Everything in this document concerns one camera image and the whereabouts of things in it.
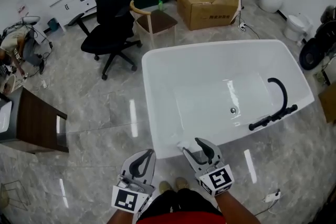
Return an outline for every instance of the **black bathtub faucet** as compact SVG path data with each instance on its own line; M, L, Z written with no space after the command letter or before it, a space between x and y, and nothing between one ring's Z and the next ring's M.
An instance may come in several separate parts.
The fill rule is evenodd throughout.
M274 82L277 85L279 85L281 91L282 91L282 95L283 95L283 104L282 104L282 108L276 112L275 114L273 114L272 116L267 116L263 119L261 119L260 121L250 124L248 126L248 128L250 129L250 131L253 131L255 128L260 127L260 126L267 126L268 123L270 123L271 121L277 121L277 120L281 120L284 116L294 112L295 110L298 109L298 106L296 104L292 105L290 108L287 107L287 102L288 102L288 96L287 96L287 91L285 86L282 84L282 82L276 78L269 78L267 80L268 82Z

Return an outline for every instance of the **white cabinet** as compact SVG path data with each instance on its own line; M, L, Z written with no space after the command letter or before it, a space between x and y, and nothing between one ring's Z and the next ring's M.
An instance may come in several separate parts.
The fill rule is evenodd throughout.
M66 31L66 25L78 14L84 13L84 16L96 12L96 0L59 0L50 6L53 16Z

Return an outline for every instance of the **cabinet drawer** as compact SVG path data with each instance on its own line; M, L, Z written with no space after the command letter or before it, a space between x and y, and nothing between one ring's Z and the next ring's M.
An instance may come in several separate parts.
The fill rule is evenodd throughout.
M82 2L82 8L85 11L88 11L89 9L92 9L94 7L96 7L96 1L95 0L83 0Z

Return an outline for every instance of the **red shirt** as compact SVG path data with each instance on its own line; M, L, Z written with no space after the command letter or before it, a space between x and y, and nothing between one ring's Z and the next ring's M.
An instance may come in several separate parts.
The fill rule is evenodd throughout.
M139 220L137 224L225 224L225 218L206 212L174 212Z

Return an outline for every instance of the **shoe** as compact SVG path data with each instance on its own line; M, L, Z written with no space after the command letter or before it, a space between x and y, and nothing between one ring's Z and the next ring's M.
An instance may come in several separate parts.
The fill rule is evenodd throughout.
M39 65L39 68L40 68L40 74L43 74L43 71L44 71L44 60L42 60L42 62L40 63Z
M167 181L161 181L159 184L160 194L163 194L167 190L173 190L172 186Z
M177 190L183 189L183 188L189 188L189 183L187 179L183 177L178 177L175 181Z

